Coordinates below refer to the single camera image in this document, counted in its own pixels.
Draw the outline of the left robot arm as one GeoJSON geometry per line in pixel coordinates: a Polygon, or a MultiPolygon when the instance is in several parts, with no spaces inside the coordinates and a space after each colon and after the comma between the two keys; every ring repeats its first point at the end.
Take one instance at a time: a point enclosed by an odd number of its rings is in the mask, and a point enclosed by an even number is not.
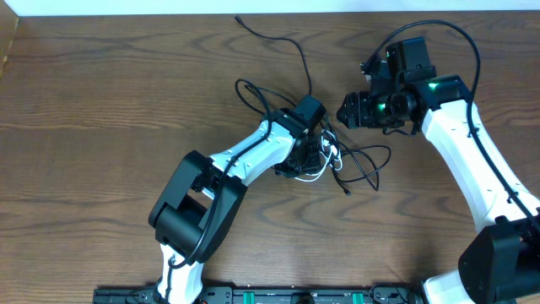
{"type": "Polygon", "coordinates": [[[257,130],[235,146],[210,156],[193,150],[181,160],[148,216],[164,258],[155,302],[198,298],[205,262],[264,171],[295,178],[321,169],[314,130],[325,114],[323,104],[306,95],[293,109],[263,115],[257,130]]]}

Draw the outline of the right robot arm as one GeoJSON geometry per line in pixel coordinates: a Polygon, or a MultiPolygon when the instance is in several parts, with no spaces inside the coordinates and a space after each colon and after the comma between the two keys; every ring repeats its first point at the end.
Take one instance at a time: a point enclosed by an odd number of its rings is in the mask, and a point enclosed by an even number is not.
{"type": "Polygon", "coordinates": [[[537,294],[539,200],[496,148],[462,79],[437,75],[422,37],[387,46],[362,72],[370,90],[346,95],[337,119],[385,131],[412,122],[451,170],[478,233],[457,269],[423,282],[424,301],[503,303],[537,294]]]}

